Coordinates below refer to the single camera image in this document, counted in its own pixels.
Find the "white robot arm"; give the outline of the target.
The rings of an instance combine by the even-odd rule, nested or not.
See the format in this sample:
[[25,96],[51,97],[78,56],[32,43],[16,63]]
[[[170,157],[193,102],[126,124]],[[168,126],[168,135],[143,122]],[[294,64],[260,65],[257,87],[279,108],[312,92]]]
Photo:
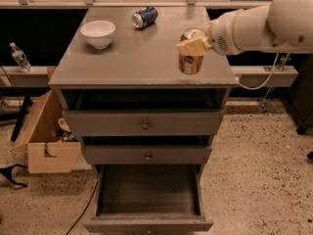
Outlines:
[[228,12],[192,29],[177,44],[183,56],[247,51],[310,53],[313,50],[313,0],[272,0],[270,4]]

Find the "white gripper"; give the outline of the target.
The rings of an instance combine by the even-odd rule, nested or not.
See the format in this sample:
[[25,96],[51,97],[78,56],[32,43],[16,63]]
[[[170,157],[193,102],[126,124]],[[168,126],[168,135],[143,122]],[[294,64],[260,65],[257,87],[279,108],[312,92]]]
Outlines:
[[234,24],[236,17],[243,9],[227,12],[215,20],[200,25],[207,36],[198,36],[179,42],[176,47],[182,56],[204,56],[209,44],[214,52],[222,56],[238,55],[242,51],[234,40]]

